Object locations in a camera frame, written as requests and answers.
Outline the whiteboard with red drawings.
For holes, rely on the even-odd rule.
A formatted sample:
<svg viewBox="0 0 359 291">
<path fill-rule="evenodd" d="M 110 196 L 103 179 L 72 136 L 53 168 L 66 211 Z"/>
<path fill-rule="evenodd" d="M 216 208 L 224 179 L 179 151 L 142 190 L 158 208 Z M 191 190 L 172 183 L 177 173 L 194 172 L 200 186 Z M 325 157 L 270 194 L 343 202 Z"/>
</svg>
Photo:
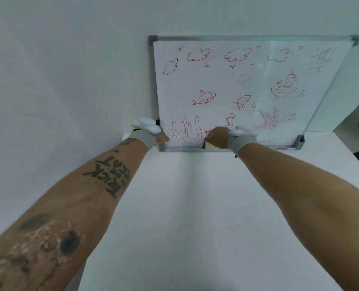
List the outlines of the whiteboard with red drawings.
<svg viewBox="0 0 359 291">
<path fill-rule="evenodd" d="M 216 126 L 244 125 L 272 149 L 301 150 L 314 116 L 359 35 L 150 35 L 160 152 L 206 152 Z"/>
</svg>

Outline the person's left forearm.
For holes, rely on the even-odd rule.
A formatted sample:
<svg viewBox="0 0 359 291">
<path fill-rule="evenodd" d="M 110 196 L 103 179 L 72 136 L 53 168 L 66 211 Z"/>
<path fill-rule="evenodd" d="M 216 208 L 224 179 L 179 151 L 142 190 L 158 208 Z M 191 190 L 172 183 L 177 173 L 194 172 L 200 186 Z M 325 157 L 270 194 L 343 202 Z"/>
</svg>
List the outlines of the person's left forearm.
<svg viewBox="0 0 359 291">
<path fill-rule="evenodd" d="M 128 138 L 75 169 L 0 234 L 0 291 L 63 291 L 107 231 L 148 148 Z"/>
</svg>

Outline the person's right hand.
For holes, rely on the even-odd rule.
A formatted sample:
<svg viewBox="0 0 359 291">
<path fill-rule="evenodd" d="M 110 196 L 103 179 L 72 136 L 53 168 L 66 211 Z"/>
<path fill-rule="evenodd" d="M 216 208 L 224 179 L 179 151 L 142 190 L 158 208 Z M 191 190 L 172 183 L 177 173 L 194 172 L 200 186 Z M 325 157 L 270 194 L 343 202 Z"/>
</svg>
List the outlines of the person's right hand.
<svg viewBox="0 0 359 291">
<path fill-rule="evenodd" d="M 246 145 L 258 143 L 256 136 L 246 132 L 243 127 L 230 129 L 230 139 L 228 141 L 228 150 L 232 151 L 235 156 L 239 155 L 239 151 Z"/>
</svg>

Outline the person's right forearm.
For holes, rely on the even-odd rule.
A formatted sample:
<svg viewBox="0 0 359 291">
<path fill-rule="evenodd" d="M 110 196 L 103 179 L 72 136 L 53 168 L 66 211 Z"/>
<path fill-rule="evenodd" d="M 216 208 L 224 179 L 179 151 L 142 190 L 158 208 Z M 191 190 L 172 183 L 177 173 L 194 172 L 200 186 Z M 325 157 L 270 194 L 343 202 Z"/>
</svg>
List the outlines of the person's right forearm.
<svg viewBox="0 0 359 291">
<path fill-rule="evenodd" d="M 359 189 L 258 143 L 238 156 L 304 248 L 344 291 L 359 291 Z"/>
</svg>

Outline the person's left hand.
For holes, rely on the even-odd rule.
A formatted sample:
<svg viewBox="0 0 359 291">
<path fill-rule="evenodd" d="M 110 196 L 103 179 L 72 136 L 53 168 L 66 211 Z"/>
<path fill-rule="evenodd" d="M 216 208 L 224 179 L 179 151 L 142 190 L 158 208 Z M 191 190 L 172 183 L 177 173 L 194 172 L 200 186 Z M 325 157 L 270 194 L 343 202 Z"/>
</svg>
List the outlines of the person's left hand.
<svg viewBox="0 0 359 291">
<path fill-rule="evenodd" d="M 157 125 L 155 120 L 148 117 L 139 117 L 132 123 L 132 127 L 134 129 L 127 137 L 127 140 L 135 139 L 142 142 L 146 146 L 147 151 L 157 145 L 157 134 L 161 130 L 163 131 L 163 128 Z"/>
</svg>

